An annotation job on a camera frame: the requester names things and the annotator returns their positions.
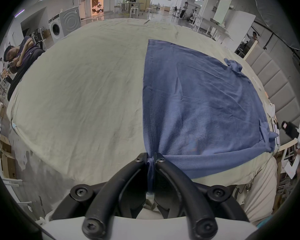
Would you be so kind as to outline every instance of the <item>blue towel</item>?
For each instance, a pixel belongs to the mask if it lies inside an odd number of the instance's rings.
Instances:
[[[152,188],[160,152],[195,179],[272,152],[262,102],[242,66],[199,51],[149,40],[143,79],[143,137]]]

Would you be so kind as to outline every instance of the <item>stool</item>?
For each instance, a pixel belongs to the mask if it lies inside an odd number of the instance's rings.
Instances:
[[[146,8],[145,11],[144,11],[145,14],[147,13],[147,10],[148,10],[148,17],[147,18],[149,19],[149,14],[152,13],[153,8]]]
[[[136,15],[138,17],[138,14],[139,14],[138,10],[139,10],[138,7],[131,7],[129,18],[131,18],[132,15]]]

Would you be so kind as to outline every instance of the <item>upholstered headboard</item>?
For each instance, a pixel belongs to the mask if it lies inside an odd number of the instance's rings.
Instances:
[[[275,105],[281,145],[291,141],[281,129],[282,121],[290,121],[297,126],[300,123],[300,105],[291,84],[269,54],[258,45],[258,42],[253,44],[244,60],[252,67],[263,84],[269,100]]]

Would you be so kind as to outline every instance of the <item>washing machine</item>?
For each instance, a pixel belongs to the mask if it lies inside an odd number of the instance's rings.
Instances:
[[[72,31],[80,28],[79,6],[60,12],[49,19],[48,23],[52,39],[56,43]]]

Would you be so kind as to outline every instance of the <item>beige tablecloth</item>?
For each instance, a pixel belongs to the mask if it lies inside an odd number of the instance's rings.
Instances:
[[[145,151],[142,79],[148,39],[189,47],[223,63],[224,58],[236,60],[262,86],[242,58],[190,29],[142,19],[96,21],[48,49],[16,87],[7,114],[21,139],[72,179],[87,184],[109,180]],[[252,83],[269,103],[264,90]],[[196,181],[225,186],[249,182],[270,157],[265,153]]]

